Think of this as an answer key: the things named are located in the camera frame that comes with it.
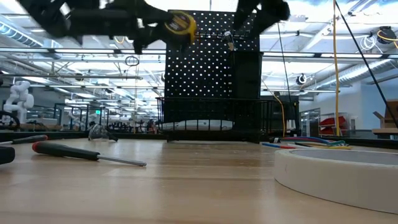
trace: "black pegboard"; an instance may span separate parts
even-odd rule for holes
[[[230,31],[236,50],[258,52],[259,37],[246,39],[254,15],[239,31],[233,31],[233,12],[187,12],[197,22],[196,40],[184,52],[167,47],[165,97],[232,98],[230,51],[221,38]]]

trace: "screwdriver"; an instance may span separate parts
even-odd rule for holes
[[[84,149],[78,149],[75,147],[64,146],[61,144],[49,143],[49,142],[36,142],[32,145],[33,151],[46,154],[50,156],[60,157],[73,157],[79,159],[88,159],[91,161],[97,161],[98,159],[104,159],[107,161],[122,162],[125,164],[131,164],[135,166],[146,166],[146,162],[133,161],[127,159],[120,159],[109,156],[101,156],[99,152],[89,151]]]
[[[46,141],[49,137],[46,135],[38,135],[38,136],[31,136],[27,138],[20,138],[20,139],[14,139],[12,141],[7,141],[7,142],[0,142],[0,146],[6,146],[10,144],[24,144],[24,143],[32,143],[32,142],[38,142],[38,141]]]
[[[15,159],[15,149],[10,146],[0,146],[0,165],[7,164]]]

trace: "yellow tape measure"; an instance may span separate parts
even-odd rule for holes
[[[174,41],[184,43],[189,38],[189,44],[195,41],[195,32],[197,30],[197,22],[194,18],[183,11],[171,11],[174,18],[171,22],[165,22],[165,28],[172,34],[170,37]]]

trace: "red screwdriver handle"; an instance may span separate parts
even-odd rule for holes
[[[49,142],[36,142],[32,145],[32,149],[33,151],[40,154],[88,159],[91,161],[97,161],[98,160],[97,156],[100,154],[99,152],[93,152],[93,151],[78,149],[74,147],[69,147]]]
[[[12,140],[12,144],[24,144],[24,143],[32,143],[37,141],[46,141],[49,137],[46,135],[39,135],[39,136],[31,136],[27,138],[20,138]]]

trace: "wooden table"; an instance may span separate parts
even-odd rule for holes
[[[278,184],[272,176],[275,149],[257,144],[56,142],[148,166],[43,156],[30,144],[16,146],[16,160],[0,166],[1,224],[398,223],[398,215]]]

